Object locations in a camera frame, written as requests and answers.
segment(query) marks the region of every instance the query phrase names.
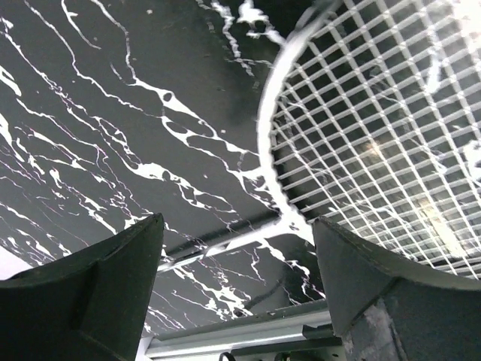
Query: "white marble pattern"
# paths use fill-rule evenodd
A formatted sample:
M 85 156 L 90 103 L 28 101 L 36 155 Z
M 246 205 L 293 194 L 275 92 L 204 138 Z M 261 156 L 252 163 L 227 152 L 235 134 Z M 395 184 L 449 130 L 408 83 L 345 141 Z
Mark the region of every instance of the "white marble pattern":
M 268 16 L 253 8 L 252 2 L 244 2 L 237 19 L 231 15 L 229 6 L 221 2 L 205 5 L 198 0 L 198 3 L 209 11 L 215 11 L 223 19 L 222 33 L 231 45 L 234 61 L 250 76 L 253 76 L 252 67 L 256 63 L 265 62 L 244 59 L 237 47 L 237 40 L 230 35 L 230 27 L 243 22 L 253 26 L 255 21 L 261 21 L 266 24 L 267 30 L 258 33 L 252 28 L 247 36 L 266 37 L 279 45 L 283 43 L 283 39 L 269 23 Z M 206 190 L 203 184 L 170 169 L 169 165 L 144 159 L 143 155 L 137 154 L 131 146 L 132 139 L 117 125 L 116 119 L 104 115 L 103 111 L 91 104 L 80 101 L 79 96 L 75 95 L 77 89 L 90 89 L 90 92 L 98 94 L 100 101 L 116 107 L 118 112 L 128 111 L 145 122 L 156 122 L 156 125 L 161 126 L 183 149 L 206 156 L 216 166 L 221 167 L 222 176 L 229 181 L 236 181 L 236 187 L 239 187 L 246 197 L 262 204 L 265 209 L 272 208 L 272 200 L 266 192 L 260 167 L 257 165 L 244 169 L 241 166 L 244 158 L 256 158 L 256 151 L 228 141 L 225 131 L 210 125 L 209 119 L 204 119 L 189 105 L 189 99 L 180 99 L 172 89 L 164 89 L 161 84 L 138 74 L 132 55 L 136 38 L 131 35 L 128 26 L 116 18 L 107 2 L 89 0 L 85 5 L 88 13 L 84 14 L 73 2 L 60 0 L 56 6 L 61 9 L 63 19 L 53 19 L 48 12 L 41 10 L 41 6 L 34 1 L 24 1 L 22 14 L 28 19 L 23 19 L 23 15 L 13 16 L 7 13 L 0 18 L 2 46 L 19 61 L 18 68 L 11 62 L 0 60 L 0 90 L 2 94 L 10 97 L 9 99 L 13 99 L 11 107 L 21 112 L 19 114 L 22 118 L 13 117 L 6 111 L 6 105 L 0 108 L 0 168 L 3 170 L 0 182 L 5 187 L 8 185 L 9 189 L 15 189 L 23 204 L 29 203 L 39 209 L 35 213 L 24 206 L 16 208 L 11 200 L 3 202 L 4 196 L 0 196 L 0 218 L 3 221 L 0 242 L 5 247 L 19 256 L 27 253 L 33 265 L 43 265 L 89 244 L 83 236 L 79 236 L 81 232 L 78 228 L 68 223 L 76 217 L 88 219 L 92 222 L 90 224 L 97 227 L 95 229 L 102 229 L 106 234 L 115 234 L 131 226 L 155 210 L 144 206 L 138 200 L 138 191 L 126 181 L 127 178 L 141 178 L 157 182 L 159 186 L 164 184 L 168 192 L 178 196 L 177 199 L 183 206 L 196 208 L 196 212 L 213 214 L 226 228 L 242 220 L 234 202 L 225 194 Z M 98 40 L 97 37 L 100 38 L 101 34 L 92 36 L 92 30 L 86 26 L 86 17 L 91 14 L 94 14 L 96 19 L 101 19 L 106 29 L 119 35 L 112 40 L 112 44 Z M 146 17 L 155 15 L 155 10 L 145 14 Z M 45 38 L 55 44 L 52 53 L 49 53 L 49 46 L 46 46 L 41 56 L 29 52 L 29 45 L 23 37 L 23 22 L 33 20 L 33 29 L 45 34 Z M 60 25 L 62 22 L 68 24 L 70 29 L 66 28 L 65 24 Z M 110 61 L 109 69 L 103 68 L 102 71 L 118 80 L 118 84 L 123 84 L 117 88 L 107 85 L 103 78 L 93 74 L 95 69 L 86 65 L 89 56 L 97 56 L 99 62 L 103 56 L 109 56 L 110 47 L 113 45 L 116 52 L 121 52 L 123 62 Z M 90 55 L 83 53 L 86 48 Z M 48 59 L 53 61 L 58 57 L 62 58 L 62 69 L 52 69 Z M 25 82 L 24 74 L 28 74 L 31 83 Z M 166 115 L 166 112 L 148 111 L 132 97 L 123 95 L 134 90 L 140 94 L 149 94 L 173 114 L 188 116 L 192 123 L 182 123 L 179 128 L 177 119 Z M 39 99 L 45 96 L 48 102 L 34 100 L 36 96 Z M 49 102 L 55 104 L 56 108 L 50 106 Z M 113 159 L 117 162 L 115 169 L 111 163 Z M 102 190 L 101 196 L 98 196 L 97 189 Z M 67 218 L 69 221 L 63 223 L 62 220 Z M 169 220 L 165 231 L 167 235 L 195 239 L 194 235 L 184 232 L 179 223 L 174 225 Z M 295 234 L 297 231 L 288 228 L 286 232 Z M 198 324 L 198 320 L 190 320 L 191 314 L 182 311 L 173 303 L 176 299 L 190 304 L 191 310 L 200 308 L 205 311 L 205 323 L 213 322 L 212 319 L 229 320 L 235 317 L 234 312 L 243 309 L 254 295 L 248 294 L 237 284 L 234 285 L 233 279 L 245 279 L 263 286 L 267 284 L 265 272 L 259 270 L 261 260 L 258 251 L 266 250 L 267 253 L 263 254 L 270 255 L 288 269 L 300 272 L 301 287 L 298 292 L 312 299 L 308 295 L 312 290 L 307 290 L 310 285 L 310 270 L 296 259 L 288 258 L 269 242 L 268 239 L 273 235 L 275 234 L 262 234 L 244 239 L 221 250 L 226 252 L 242 247 L 239 255 L 247 259 L 245 271 L 226 270 L 217 263 L 209 268 L 208 281 L 197 275 L 193 265 L 173 271 L 169 277 L 174 278 L 174 282 L 181 286 L 173 290 L 162 290 L 162 293 L 154 292 L 155 307 L 151 305 L 149 308 L 150 318 L 145 324 L 145 331 L 185 329 Z M 63 237 L 69 238 L 70 243 L 66 244 Z M 244 249 L 248 244 L 253 246 L 249 251 Z M 185 284 L 190 285 L 196 294 L 189 295 Z M 297 291 L 285 289 L 291 303 L 298 303 L 295 295 Z M 317 292 L 319 297 L 323 296 L 320 290 L 314 292 Z M 183 314 L 183 319 L 174 319 L 172 310 Z

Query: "black marble ceiling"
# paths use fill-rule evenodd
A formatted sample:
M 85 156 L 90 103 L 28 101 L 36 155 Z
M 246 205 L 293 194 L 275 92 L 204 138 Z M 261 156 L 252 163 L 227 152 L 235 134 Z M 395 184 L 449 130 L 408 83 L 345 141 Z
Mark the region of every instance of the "black marble ceiling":
M 168 257 L 269 212 L 256 112 L 309 4 L 3 2 L 0 244 L 37 266 L 162 212 Z M 145 331 L 321 297 L 310 245 L 253 239 L 159 274 Z

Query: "white grid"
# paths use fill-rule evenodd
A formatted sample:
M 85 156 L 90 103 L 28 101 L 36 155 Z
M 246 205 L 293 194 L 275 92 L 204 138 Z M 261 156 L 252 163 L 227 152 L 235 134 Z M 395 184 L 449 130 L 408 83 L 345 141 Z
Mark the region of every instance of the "white grid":
M 481 180 L 463 149 L 481 141 L 481 46 L 457 4 L 344 0 L 284 82 L 272 150 L 310 221 L 480 279 Z

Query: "metal bar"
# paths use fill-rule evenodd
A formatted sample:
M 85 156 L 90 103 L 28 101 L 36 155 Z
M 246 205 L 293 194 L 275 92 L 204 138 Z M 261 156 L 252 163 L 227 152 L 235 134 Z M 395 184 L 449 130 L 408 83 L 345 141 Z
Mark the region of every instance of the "metal bar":
M 253 356 L 265 353 L 288 353 L 295 351 L 318 350 L 325 347 L 342 346 L 343 342 L 338 337 L 321 338 L 316 340 L 303 340 L 296 342 L 282 342 L 280 344 L 263 344 L 238 348 L 231 352 L 232 356 Z
M 266 223 L 270 223 L 275 220 L 279 220 L 280 215 L 276 211 L 266 211 L 262 214 L 249 217 L 248 220 L 242 220 L 233 224 L 229 224 L 227 228 L 217 229 L 213 232 L 205 233 L 195 238 L 199 240 L 205 248 L 218 247 L 225 243 L 225 241 L 231 241 L 233 237 L 244 235 L 253 229 L 261 228 Z M 167 257 L 171 259 L 180 259 L 190 256 L 193 253 L 198 252 L 198 248 L 195 247 L 196 242 L 192 240 L 186 240 L 186 242 L 166 249 Z
M 304 325 L 317 327 L 330 323 L 331 316 L 323 309 L 279 320 L 245 324 L 165 341 L 154 339 L 146 356 L 160 360 L 179 356 L 220 354 L 234 348 L 302 341 L 305 340 L 302 335 Z
M 217 254 L 229 252 L 230 250 L 234 250 L 246 244 L 253 243 L 262 238 L 273 238 L 277 237 L 278 235 L 286 235 L 289 233 L 297 234 L 296 230 L 293 230 L 290 227 L 289 222 L 286 222 L 282 218 L 279 218 L 277 220 L 264 223 L 258 229 L 255 229 L 251 232 L 244 233 L 237 237 L 228 238 L 224 241 L 220 241 L 217 245 L 213 247 L 207 248 L 205 250 L 200 250 L 196 253 L 192 253 L 184 257 L 180 257 L 179 259 L 174 259 L 170 262 L 162 263 L 157 268 L 157 272 L 167 272 L 172 269 L 194 263 L 195 261 L 203 259 L 204 257 L 212 257 Z

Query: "metal grid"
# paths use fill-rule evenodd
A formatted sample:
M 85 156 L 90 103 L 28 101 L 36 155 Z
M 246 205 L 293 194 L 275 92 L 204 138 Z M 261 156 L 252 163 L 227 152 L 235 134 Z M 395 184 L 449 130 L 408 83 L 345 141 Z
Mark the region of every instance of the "metal grid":
M 345 0 L 310 39 L 278 98 L 272 148 L 309 221 L 322 214 L 481 278 L 480 11 L 477 0 Z

